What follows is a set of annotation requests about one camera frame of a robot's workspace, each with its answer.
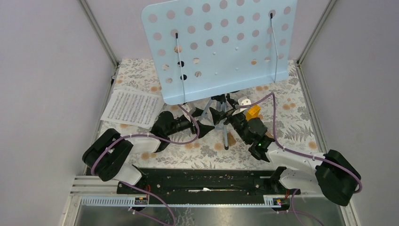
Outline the yellow toy block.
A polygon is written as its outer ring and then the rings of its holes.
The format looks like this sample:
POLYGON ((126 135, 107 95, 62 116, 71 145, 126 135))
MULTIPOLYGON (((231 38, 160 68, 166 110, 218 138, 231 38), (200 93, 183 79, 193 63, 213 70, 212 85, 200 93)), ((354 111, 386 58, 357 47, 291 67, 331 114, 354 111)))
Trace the yellow toy block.
POLYGON ((258 105, 249 108, 246 112, 246 120, 249 121, 251 119, 258 118, 260 110, 261 107, 258 105))

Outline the light blue music stand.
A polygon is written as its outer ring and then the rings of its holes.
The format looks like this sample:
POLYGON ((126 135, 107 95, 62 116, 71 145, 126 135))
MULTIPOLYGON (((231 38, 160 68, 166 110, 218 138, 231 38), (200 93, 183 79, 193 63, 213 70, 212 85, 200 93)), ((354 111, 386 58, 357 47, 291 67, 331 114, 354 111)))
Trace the light blue music stand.
POLYGON ((141 12, 168 105, 288 78, 295 0, 174 0, 141 12))

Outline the sheet music page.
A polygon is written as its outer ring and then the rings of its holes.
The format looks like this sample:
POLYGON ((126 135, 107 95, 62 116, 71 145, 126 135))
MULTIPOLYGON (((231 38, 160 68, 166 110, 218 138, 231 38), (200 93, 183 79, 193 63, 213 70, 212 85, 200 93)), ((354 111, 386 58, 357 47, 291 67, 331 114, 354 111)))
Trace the sheet music page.
POLYGON ((101 120, 148 129, 163 106, 160 95, 118 89, 112 92, 101 120))

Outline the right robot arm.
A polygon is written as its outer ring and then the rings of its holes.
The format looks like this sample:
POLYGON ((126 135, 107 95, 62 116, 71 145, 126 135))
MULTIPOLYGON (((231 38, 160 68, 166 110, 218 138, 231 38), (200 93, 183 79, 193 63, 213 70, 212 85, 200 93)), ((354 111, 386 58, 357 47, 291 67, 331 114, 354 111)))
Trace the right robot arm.
POLYGON ((362 191, 361 175, 339 151, 331 149, 327 153, 307 153, 283 146, 276 135, 267 136, 268 128, 259 117, 248 119, 244 114, 255 104, 248 99, 240 103, 230 97, 225 100, 233 108, 218 111, 211 107, 213 123, 230 124, 249 146, 248 150, 254 158, 279 165, 270 180, 274 193, 297 189, 321 194, 337 205, 347 206, 352 196, 362 191))

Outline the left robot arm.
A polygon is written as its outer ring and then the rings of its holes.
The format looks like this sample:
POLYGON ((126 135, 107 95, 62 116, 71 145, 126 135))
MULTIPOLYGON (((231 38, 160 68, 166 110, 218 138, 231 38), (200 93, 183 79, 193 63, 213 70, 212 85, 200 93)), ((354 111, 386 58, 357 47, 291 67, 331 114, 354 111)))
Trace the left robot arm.
POLYGON ((170 111, 158 115, 149 134, 122 136, 115 129, 104 132, 83 154, 83 162, 92 170, 92 175, 102 181, 117 180, 128 183, 132 192, 145 190, 146 181, 141 171, 127 162, 133 153, 158 153, 171 142, 170 136, 189 129, 197 138, 204 137, 214 126, 191 121, 184 115, 174 118, 170 111))

